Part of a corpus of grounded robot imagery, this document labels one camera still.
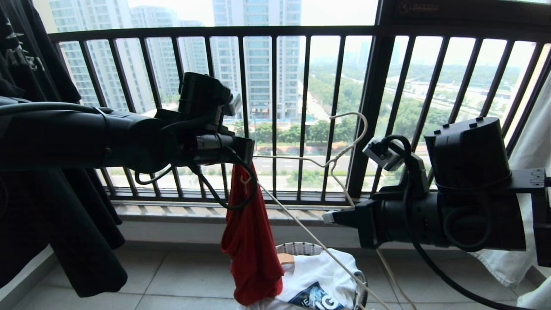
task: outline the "floor tile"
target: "floor tile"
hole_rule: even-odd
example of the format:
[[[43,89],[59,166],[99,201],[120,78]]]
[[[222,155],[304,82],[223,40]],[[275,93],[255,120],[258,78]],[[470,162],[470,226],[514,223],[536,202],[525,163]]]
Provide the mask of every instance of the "floor tile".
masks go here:
[[[155,272],[166,256],[164,252],[125,249],[116,250],[115,254],[128,274],[128,281],[119,292],[139,294],[145,293],[145,289],[151,283]],[[60,265],[54,268],[42,283],[58,287],[72,287]]]
[[[524,295],[528,292],[531,292],[535,289],[537,289],[537,287],[534,284],[532,284],[529,280],[522,279],[522,281],[520,281],[520,284],[518,285],[518,287],[513,288],[512,290],[513,290],[513,292],[515,292],[515,294],[520,296],[520,295]]]
[[[508,306],[516,306],[516,301],[500,301]],[[401,304],[403,310],[412,310],[408,303]],[[415,303],[417,310],[490,310],[476,302],[457,302],[457,303]]]
[[[368,280],[368,287],[377,294],[384,302],[398,302],[396,295],[392,290],[387,276],[383,270],[379,257],[375,252],[372,255],[366,255],[356,259],[356,267],[364,273]],[[377,302],[371,294],[368,295],[368,302]]]
[[[121,293],[80,298],[72,288],[38,285],[13,310],[134,310],[140,298]]]
[[[232,298],[177,297],[145,295],[136,310],[216,309],[235,310],[238,303]]]
[[[391,310],[402,310],[402,307],[400,306],[399,303],[386,303],[386,305]],[[365,309],[366,310],[386,310],[380,303],[371,303],[371,302],[367,304],[367,307]]]
[[[398,283],[413,302],[469,302],[470,299],[446,285],[420,258],[408,250],[384,252]],[[450,278],[464,288],[490,300],[516,300],[516,294],[500,284],[476,258],[460,251],[428,252]],[[397,292],[400,303],[406,300]]]
[[[234,290],[227,255],[170,253],[145,293],[233,298]]]

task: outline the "sky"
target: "sky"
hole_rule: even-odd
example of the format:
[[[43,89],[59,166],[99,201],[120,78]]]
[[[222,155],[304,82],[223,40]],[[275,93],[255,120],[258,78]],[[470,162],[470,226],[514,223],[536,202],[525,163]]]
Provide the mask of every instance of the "sky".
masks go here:
[[[128,0],[130,7],[161,6],[174,10],[179,19],[200,20],[205,26],[214,25],[212,1],[210,0]],[[302,25],[373,25],[377,9],[377,0],[302,0]],[[347,38],[345,51],[359,52],[361,43],[368,37]],[[302,41],[301,57],[304,57]],[[407,38],[399,38],[396,48],[400,55],[405,53]],[[439,52],[441,38],[418,38],[415,45],[413,64],[434,64]],[[471,55],[474,39],[452,38],[448,47],[444,65],[466,64]],[[336,58],[339,39],[335,37],[312,38],[311,59]],[[503,40],[485,40],[477,64],[497,65],[505,47]],[[517,42],[511,54],[509,65],[522,67],[530,59],[533,46],[527,42]]]

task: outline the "high-rise building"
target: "high-rise building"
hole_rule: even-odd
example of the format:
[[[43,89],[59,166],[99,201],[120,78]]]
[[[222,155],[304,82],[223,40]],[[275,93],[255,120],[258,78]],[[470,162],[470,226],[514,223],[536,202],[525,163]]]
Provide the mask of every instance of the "high-rise building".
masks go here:
[[[213,0],[216,26],[300,25],[301,0]],[[212,38],[215,77],[236,91],[241,90],[239,46],[236,38]],[[284,36],[277,42],[277,96],[272,94],[272,39],[265,36],[244,40],[247,102],[251,117],[278,119],[298,115],[300,37]]]
[[[198,20],[181,20],[182,27],[201,27],[204,26]],[[179,38],[180,53],[183,55],[182,65],[185,72],[196,72],[208,74],[207,52],[205,40],[201,36]]]
[[[130,15],[134,28],[180,26],[176,12],[169,8],[138,6],[130,9]],[[172,40],[170,38],[148,38],[147,45],[161,101],[167,103],[170,98],[178,94],[180,85]]]
[[[44,22],[47,24],[46,28],[50,30],[66,32],[132,27],[128,4],[125,0],[49,0],[48,3],[50,12],[39,11],[39,13],[48,17]],[[48,10],[48,6],[41,5],[37,9]],[[82,96],[83,104],[99,106],[79,44],[65,42],[60,46],[68,64],[69,74]],[[133,63],[133,60],[140,59],[139,42],[119,40],[117,46],[136,111],[143,113],[154,109],[155,105],[149,94],[149,85],[145,78],[147,75],[143,71],[143,66]],[[108,106],[116,110],[127,110],[109,42],[107,40],[90,41],[88,48]]]

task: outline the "red shirt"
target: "red shirt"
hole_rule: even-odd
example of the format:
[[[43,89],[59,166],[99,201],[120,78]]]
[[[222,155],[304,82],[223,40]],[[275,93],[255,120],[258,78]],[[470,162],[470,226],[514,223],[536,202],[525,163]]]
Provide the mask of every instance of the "red shirt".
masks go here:
[[[237,205],[249,196],[254,182],[243,184],[241,180],[247,179],[247,171],[234,165],[229,205]],[[277,257],[260,186],[257,185],[255,198],[243,209],[228,210],[226,222],[221,248],[231,258],[235,300],[248,306],[281,293],[284,271]]]

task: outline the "laundry basket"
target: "laundry basket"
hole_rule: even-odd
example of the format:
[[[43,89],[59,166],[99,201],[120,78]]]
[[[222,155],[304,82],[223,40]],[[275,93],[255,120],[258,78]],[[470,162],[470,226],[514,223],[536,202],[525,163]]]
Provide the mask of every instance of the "laundry basket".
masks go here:
[[[280,244],[275,248],[278,254],[287,253],[291,255],[319,255],[324,251],[324,249],[321,246],[310,242],[288,242],[288,243]],[[363,272],[357,271],[354,275],[360,281],[362,281],[365,284],[365,286],[368,285],[368,282],[365,279]],[[354,299],[354,310],[361,309],[359,306],[360,304],[365,307],[367,301],[368,301],[368,293],[360,285],[356,285],[356,297]]]

